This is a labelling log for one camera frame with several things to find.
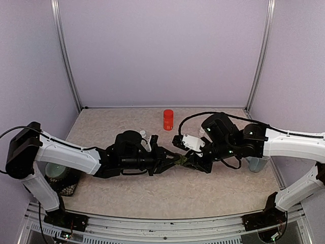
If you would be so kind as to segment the green pill organizer box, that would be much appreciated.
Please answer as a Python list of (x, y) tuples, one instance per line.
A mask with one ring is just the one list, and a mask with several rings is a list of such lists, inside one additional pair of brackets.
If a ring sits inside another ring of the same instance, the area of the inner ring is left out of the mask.
[(187, 158), (186, 156), (181, 155), (180, 158), (174, 162), (174, 164), (193, 169), (192, 157)]

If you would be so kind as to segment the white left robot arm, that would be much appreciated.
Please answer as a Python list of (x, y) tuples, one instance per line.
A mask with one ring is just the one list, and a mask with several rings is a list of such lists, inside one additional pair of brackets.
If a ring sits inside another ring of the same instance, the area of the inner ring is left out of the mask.
[(68, 225), (71, 214), (39, 171), (37, 162), (54, 163), (108, 179), (125, 171), (130, 175), (131, 170), (153, 176), (170, 169), (180, 159), (179, 154), (157, 144), (157, 135), (151, 136), (146, 149), (140, 133), (132, 130), (118, 134), (114, 144), (101, 149), (84, 148), (55, 138), (41, 130), (38, 122), (18, 129), (20, 132), (9, 144), (5, 172), (20, 180), (60, 226)]

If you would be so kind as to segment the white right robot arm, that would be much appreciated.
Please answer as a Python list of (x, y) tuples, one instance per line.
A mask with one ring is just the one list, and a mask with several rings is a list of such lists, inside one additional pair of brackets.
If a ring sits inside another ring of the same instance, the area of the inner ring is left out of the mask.
[(213, 162), (224, 162), (235, 157), (292, 157), (315, 161), (315, 165), (295, 183), (275, 192), (267, 200), (260, 214), (260, 222), (270, 226), (280, 212), (324, 188), (324, 133), (303, 133), (280, 130), (260, 121), (248, 119), (248, 125), (239, 130), (232, 122), (233, 115), (207, 112), (201, 124), (207, 137), (182, 134), (174, 136), (172, 144), (188, 152), (184, 166), (210, 173)]

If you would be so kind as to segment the small white pill bottle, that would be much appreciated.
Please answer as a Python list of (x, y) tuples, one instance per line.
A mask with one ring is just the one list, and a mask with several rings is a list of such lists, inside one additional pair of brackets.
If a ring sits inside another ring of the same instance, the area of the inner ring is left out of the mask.
[(146, 134), (146, 131), (141, 130), (139, 133), (140, 133), (142, 139), (147, 140), (147, 134)]

